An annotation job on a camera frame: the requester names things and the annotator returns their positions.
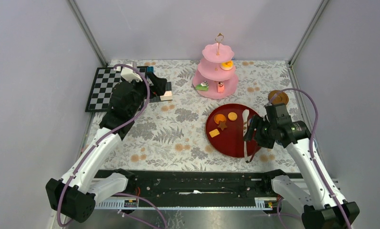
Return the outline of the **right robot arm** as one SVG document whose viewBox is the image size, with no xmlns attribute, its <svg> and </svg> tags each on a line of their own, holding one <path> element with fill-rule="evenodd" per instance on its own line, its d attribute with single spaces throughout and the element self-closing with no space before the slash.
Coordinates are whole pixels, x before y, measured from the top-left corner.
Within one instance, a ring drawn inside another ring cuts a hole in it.
<svg viewBox="0 0 380 229">
<path fill-rule="evenodd" d="M 292 121 L 285 104 L 269 105 L 264 118 L 242 112 L 243 140 L 262 148 L 283 146 L 292 156 L 308 191 L 296 185 L 282 170 L 266 173 L 262 192 L 279 194 L 301 215 L 306 229 L 350 229 L 359 214 L 356 202 L 348 202 L 327 173 L 314 148 L 311 132 L 303 121 Z"/>
</svg>

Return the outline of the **brown star cookie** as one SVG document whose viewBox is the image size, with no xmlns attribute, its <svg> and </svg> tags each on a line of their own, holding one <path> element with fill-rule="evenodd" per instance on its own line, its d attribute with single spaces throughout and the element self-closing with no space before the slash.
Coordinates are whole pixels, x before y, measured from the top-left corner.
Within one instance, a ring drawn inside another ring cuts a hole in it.
<svg viewBox="0 0 380 229">
<path fill-rule="evenodd" d="M 222 131 L 226 129 L 228 126 L 226 125 L 226 121 L 219 121 L 218 122 L 218 128 L 221 129 Z"/>
</svg>

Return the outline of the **square yellow cracker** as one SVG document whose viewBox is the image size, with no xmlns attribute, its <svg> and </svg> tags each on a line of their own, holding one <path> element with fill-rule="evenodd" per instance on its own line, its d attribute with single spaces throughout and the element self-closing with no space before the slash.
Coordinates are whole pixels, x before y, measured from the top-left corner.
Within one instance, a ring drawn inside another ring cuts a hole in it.
<svg viewBox="0 0 380 229">
<path fill-rule="evenodd" d="M 218 136 L 220 134 L 220 131 L 216 128 L 216 129 L 213 129 L 209 132 L 209 135 L 211 138 L 214 138 L 216 136 Z"/>
</svg>

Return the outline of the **pink layered cake slice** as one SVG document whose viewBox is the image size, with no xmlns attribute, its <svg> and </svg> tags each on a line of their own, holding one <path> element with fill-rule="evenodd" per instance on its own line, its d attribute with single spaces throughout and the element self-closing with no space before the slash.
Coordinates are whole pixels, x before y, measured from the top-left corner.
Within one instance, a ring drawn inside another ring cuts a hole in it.
<svg viewBox="0 0 380 229">
<path fill-rule="evenodd" d="M 218 82 L 217 83 L 217 92 L 218 93 L 223 93 L 225 90 L 224 83 L 223 82 Z"/>
</svg>

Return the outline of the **green cake slice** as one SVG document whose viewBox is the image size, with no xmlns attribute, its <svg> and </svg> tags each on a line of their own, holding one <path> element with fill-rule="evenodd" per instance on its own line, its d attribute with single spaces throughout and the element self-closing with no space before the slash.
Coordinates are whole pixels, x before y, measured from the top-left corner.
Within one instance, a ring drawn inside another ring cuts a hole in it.
<svg viewBox="0 0 380 229">
<path fill-rule="evenodd" d="M 209 90 L 209 84 L 207 81 L 203 81 L 200 84 L 196 85 L 195 89 L 198 91 L 208 91 Z"/>
</svg>

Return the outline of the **orange round tart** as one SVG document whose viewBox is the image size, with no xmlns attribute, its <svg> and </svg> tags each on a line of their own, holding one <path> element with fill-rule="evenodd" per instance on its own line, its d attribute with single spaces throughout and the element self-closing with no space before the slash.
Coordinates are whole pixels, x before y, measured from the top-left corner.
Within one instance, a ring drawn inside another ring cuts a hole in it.
<svg viewBox="0 0 380 229">
<path fill-rule="evenodd" d="M 225 123 L 227 121 L 227 118 L 223 114 L 216 114 L 213 118 L 214 122 L 219 125 L 220 123 Z"/>
</svg>

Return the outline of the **white handled metal tongs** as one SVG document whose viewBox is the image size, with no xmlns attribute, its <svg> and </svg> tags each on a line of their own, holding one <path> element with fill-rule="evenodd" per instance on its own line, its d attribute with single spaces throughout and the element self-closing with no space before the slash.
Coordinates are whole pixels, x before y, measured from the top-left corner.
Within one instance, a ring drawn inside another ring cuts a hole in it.
<svg viewBox="0 0 380 229">
<path fill-rule="evenodd" d="M 248 126 L 249 126 L 249 114 L 250 114 L 250 110 L 249 109 L 245 109 L 243 110 L 242 112 L 242 119 L 243 119 L 243 137 L 246 136 L 247 134 L 247 131 L 248 131 Z M 256 147 L 252 150 L 252 154 L 251 155 L 248 155 L 248 147 L 247 147 L 247 141 L 244 140 L 243 141 L 243 157 L 244 157 L 244 160 L 245 162 L 248 164 L 250 162 L 252 162 L 253 158 L 254 158 L 254 155 L 256 153 Z"/>
</svg>

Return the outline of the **round yellow biscuit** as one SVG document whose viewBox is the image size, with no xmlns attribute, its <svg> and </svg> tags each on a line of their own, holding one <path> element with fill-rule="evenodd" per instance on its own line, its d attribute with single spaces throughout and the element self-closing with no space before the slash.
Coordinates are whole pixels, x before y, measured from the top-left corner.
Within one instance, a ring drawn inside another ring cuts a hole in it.
<svg viewBox="0 0 380 229">
<path fill-rule="evenodd" d="M 228 119 L 229 119 L 230 121 L 235 121 L 235 120 L 237 120 L 237 118 L 238 118 L 237 113 L 235 113 L 235 112 L 230 112 L 230 113 L 228 113 Z"/>
</svg>

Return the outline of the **yellow iced donut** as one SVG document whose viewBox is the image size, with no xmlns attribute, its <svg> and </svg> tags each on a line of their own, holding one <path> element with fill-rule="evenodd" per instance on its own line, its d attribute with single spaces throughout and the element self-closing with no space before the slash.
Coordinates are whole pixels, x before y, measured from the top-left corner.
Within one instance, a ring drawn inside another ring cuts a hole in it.
<svg viewBox="0 0 380 229">
<path fill-rule="evenodd" d="M 221 69 L 225 70 L 225 71 L 229 71 L 233 68 L 233 61 L 230 60 L 230 61 L 227 61 L 227 62 L 223 62 L 220 64 L 220 67 Z"/>
</svg>

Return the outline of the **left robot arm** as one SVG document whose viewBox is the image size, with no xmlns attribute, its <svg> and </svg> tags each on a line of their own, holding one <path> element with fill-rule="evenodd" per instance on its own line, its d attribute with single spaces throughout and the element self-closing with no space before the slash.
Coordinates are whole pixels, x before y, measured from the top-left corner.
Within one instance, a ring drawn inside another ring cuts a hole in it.
<svg viewBox="0 0 380 229">
<path fill-rule="evenodd" d="M 130 196 L 136 184 L 123 172 L 114 172 L 106 179 L 92 183 L 100 166 L 124 139 L 135 121 L 147 107 L 151 89 L 146 76 L 134 69 L 122 75 L 116 85 L 106 115 L 92 142 L 60 179 L 51 178 L 46 184 L 50 206 L 56 211 L 58 226 L 64 228 L 72 221 L 85 222 L 95 205 L 122 193 Z"/>
</svg>

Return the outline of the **light brown wooden saucer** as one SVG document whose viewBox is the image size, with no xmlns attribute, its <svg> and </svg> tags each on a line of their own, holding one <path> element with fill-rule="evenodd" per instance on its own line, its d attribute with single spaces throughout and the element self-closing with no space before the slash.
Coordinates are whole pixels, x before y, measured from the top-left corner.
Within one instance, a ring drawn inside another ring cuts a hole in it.
<svg viewBox="0 0 380 229">
<path fill-rule="evenodd" d="M 289 103 L 289 97 L 285 92 L 279 92 L 279 90 L 273 90 L 268 94 L 268 101 L 272 105 L 275 104 L 285 104 Z"/>
</svg>

